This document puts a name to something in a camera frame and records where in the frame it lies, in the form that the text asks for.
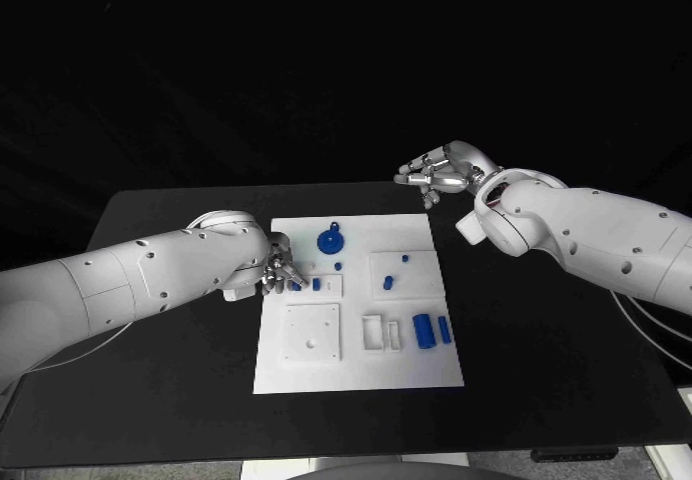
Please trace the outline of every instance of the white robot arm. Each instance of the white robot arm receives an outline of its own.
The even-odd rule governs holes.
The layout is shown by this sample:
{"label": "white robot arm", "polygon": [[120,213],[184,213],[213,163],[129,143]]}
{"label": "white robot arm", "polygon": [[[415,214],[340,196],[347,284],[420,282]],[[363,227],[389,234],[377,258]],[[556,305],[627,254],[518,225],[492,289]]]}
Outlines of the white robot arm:
{"label": "white robot arm", "polygon": [[243,212],[200,219],[200,228],[0,272],[0,392],[64,347],[213,290],[234,301],[259,280],[262,293],[305,285],[283,234],[266,237]]}
{"label": "white robot arm", "polygon": [[664,207],[592,188],[567,188],[544,173],[504,170],[455,141],[399,168],[394,182],[475,195],[456,222],[471,245],[485,237],[517,257],[543,250],[562,268],[601,287],[692,315],[692,219]]}

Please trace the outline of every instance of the white cable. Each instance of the white cable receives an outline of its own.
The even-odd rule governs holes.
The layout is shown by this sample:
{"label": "white cable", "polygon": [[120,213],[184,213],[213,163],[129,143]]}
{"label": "white cable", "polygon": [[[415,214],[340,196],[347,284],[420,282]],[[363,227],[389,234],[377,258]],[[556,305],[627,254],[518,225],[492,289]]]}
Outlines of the white cable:
{"label": "white cable", "polygon": [[207,217],[210,217],[213,214],[216,213],[221,213],[224,212],[226,210],[214,210],[213,212],[207,212],[204,213],[203,215],[200,215],[194,221],[187,225],[187,228],[194,228],[194,226],[197,225],[198,222],[201,222]]}
{"label": "white cable", "polygon": [[687,365],[651,339],[651,337],[644,333],[644,331],[638,328],[638,325],[634,323],[634,320],[631,319],[627,310],[622,307],[622,304],[619,303],[619,299],[615,296],[615,292],[609,292],[612,295],[612,298],[615,299],[616,306],[619,307],[619,310],[624,313],[624,316],[627,317],[627,320],[631,323],[631,326],[637,329],[637,332],[641,334],[641,336],[648,340],[648,343],[670,357],[671,360],[674,360],[687,370],[692,370],[692,365]]}
{"label": "white cable", "polygon": [[677,335],[681,339],[684,339],[687,342],[692,342],[692,337],[687,337],[683,333],[680,333],[674,328],[670,328],[658,319],[652,317],[652,315],[644,310],[638,302],[631,298],[627,297],[634,304],[634,306],[638,308],[638,311],[645,315],[648,320],[660,327],[664,328],[673,335]]}
{"label": "white cable", "polygon": [[82,355],[79,355],[76,358],[64,360],[63,362],[56,363],[54,365],[47,365],[47,367],[34,368],[33,370],[28,370],[27,373],[40,372],[41,370],[47,370],[48,368],[60,367],[61,365],[66,365],[67,363],[71,363],[74,360],[79,360],[80,358],[83,358],[86,355],[93,353],[100,347],[103,347],[106,343],[109,343],[112,340],[115,340],[115,337],[126,330],[126,327],[129,327],[131,324],[132,324],[132,322],[129,322],[122,327],[119,332],[100,345],[97,345],[97,347],[93,347],[86,353],[82,353]]}

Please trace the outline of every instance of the small blue piece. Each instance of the small blue piece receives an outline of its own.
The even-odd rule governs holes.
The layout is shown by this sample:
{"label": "small blue piece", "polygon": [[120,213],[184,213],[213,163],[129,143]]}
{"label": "small blue piece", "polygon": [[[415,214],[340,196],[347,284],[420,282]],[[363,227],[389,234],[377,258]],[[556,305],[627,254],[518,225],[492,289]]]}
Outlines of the small blue piece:
{"label": "small blue piece", "polygon": [[332,255],[338,253],[342,248],[342,235],[338,233],[338,224],[331,222],[328,230],[319,233],[317,237],[317,248],[321,253]]}
{"label": "small blue piece", "polygon": [[451,343],[449,329],[446,328],[446,319],[436,317],[436,323],[439,324],[439,335],[442,336],[442,343]]}
{"label": "small blue piece", "polygon": [[417,340],[417,348],[426,349],[436,345],[435,334],[432,333],[432,324],[429,316],[423,313],[413,317],[415,339]]}

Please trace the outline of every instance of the black table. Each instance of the black table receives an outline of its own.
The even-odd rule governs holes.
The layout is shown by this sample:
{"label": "black table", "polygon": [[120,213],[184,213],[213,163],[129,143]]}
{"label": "black table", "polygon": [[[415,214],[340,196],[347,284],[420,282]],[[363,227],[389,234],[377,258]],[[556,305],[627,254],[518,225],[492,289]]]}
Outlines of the black table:
{"label": "black table", "polygon": [[[392,183],[128,191],[89,250],[226,208],[266,230],[272,217],[423,212]],[[24,377],[0,465],[690,442],[692,418],[608,292],[541,252],[471,247],[454,229],[469,209],[469,195],[446,195],[429,213],[464,388],[252,395],[262,299],[226,303],[214,292]]]}

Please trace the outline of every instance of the blue block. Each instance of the blue block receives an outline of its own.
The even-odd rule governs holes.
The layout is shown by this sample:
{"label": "blue block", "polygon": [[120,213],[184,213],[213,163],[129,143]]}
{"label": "blue block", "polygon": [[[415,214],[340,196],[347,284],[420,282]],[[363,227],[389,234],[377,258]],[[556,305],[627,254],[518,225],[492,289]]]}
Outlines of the blue block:
{"label": "blue block", "polygon": [[423,313],[413,317],[413,330],[415,339],[417,340],[417,348],[432,348],[436,345],[435,334],[432,332],[429,316]]}
{"label": "blue block", "polygon": [[442,343],[451,343],[446,319],[443,317],[436,317],[436,323],[439,324],[439,335],[442,336]]}

